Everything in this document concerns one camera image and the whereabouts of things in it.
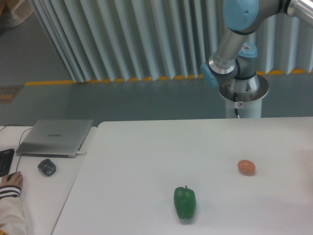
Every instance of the laptop logo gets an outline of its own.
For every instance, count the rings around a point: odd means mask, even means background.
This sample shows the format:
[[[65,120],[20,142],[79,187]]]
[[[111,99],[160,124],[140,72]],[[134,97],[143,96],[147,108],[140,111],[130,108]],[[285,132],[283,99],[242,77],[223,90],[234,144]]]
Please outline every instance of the laptop logo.
[[[48,134],[48,136],[50,136],[50,137],[61,137],[62,134]]]

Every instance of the brown egg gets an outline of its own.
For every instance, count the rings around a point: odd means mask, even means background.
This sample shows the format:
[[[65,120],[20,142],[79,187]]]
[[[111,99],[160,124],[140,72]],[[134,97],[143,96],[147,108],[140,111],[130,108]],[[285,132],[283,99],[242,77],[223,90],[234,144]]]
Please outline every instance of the brown egg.
[[[238,162],[238,168],[244,175],[253,175],[255,172],[255,165],[248,160],[241,160]]]

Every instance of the laptop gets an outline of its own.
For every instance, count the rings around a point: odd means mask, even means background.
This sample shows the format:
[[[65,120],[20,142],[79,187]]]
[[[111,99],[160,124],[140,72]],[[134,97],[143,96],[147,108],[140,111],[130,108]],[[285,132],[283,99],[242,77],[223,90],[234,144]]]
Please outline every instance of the laptop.
[[[16,150],[17,155],[75,158],[92,120],[38,120]]]

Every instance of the gray floor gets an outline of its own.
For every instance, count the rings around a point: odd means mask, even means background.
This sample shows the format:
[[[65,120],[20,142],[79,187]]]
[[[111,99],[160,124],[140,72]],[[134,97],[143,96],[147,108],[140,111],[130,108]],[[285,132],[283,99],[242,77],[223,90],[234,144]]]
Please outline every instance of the gray floor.
[[[0,86],[70,80],[35,15],[0,36]],[[313,74],[267,75],[263,117],[313,116]],[[203,79],[24,86],[0,104],[0,125],[38,119],[103,121],[224,118],[224,101]]]

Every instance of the person's hand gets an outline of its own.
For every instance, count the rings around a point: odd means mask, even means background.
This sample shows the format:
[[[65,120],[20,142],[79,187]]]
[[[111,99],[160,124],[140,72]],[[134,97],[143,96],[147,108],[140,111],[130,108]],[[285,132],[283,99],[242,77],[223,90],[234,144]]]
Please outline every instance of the person's hand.
[[[2,186],[17,186],[20,189],[22,189],[22,187],[23,187],[23,176],[22,176],[20,171],[15,172],[9,181],[8,181],[8,176],[9,175],[4,175],[2,177],[0,187],[2,187]]]

